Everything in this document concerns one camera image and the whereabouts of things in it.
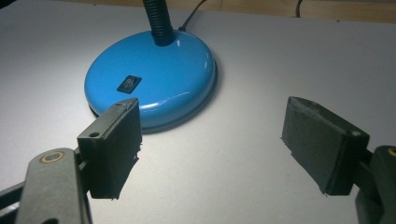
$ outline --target white table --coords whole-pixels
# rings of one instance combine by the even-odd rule
[[[170,10],[174,28],[189,10]],[[143,8],[19,0],[0,10],[0,189],[34,156],[77,147],[94,121],[93,60],[149,29]],[[219,85],[189,122],[144,135],[120,199],[90,200],[94,223],[357,223],[355,196],[322,195],[280,140],[289,96],[396,141],[396,25],[200,11]]]

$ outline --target desk lamp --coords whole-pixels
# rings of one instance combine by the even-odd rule
[[[196,114],[213,95],[218,72],[208,46],[185,32],[198,7],[176,31],[165,0],[143,3],[151,31],[126,37],[100,54],[84,89],[98,116],[118,101],[138,98],[142,131],[153,133]]]

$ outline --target blue lamp base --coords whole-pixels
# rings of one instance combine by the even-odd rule
[[[106,49],[85,77],[85,95],[97,115],[137,97],[144,133],[172,128],[197,113],[213,95],[218,78],[207,45],[174,31],[175,41],[155,45],[151,32],[129,36]]]

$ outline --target black gooseneck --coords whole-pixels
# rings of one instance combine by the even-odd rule
[[[172,44],[175,34],[165,0],[143,0],[143,4],[155,44],[160,47]]]

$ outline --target metal arm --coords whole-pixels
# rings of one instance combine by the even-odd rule
[[[78,136],[78,148],[56,148],[29,163],[25,181],[0,191],[0,223],[92,223],[87,191],[114,199],[137,162],[142,134],[137,99],[111,106]]]

